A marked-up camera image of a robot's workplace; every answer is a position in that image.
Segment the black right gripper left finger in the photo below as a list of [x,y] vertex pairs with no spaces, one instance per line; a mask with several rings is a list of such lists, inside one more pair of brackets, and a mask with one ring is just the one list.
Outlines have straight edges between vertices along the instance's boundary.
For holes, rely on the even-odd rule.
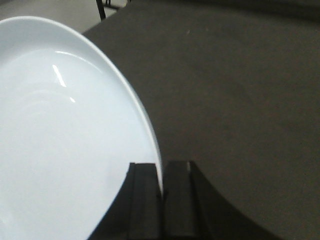
[[159,240],[161,192],[154,163],[131,163],[126,178],[90,240]]

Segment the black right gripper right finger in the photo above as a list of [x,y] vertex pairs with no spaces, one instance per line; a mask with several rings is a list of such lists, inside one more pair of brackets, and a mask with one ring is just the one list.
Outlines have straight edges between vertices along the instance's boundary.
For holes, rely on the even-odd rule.
[[275,235],[232,206],[193,161],[170,161],[163,172],[166,240],[273,240]]

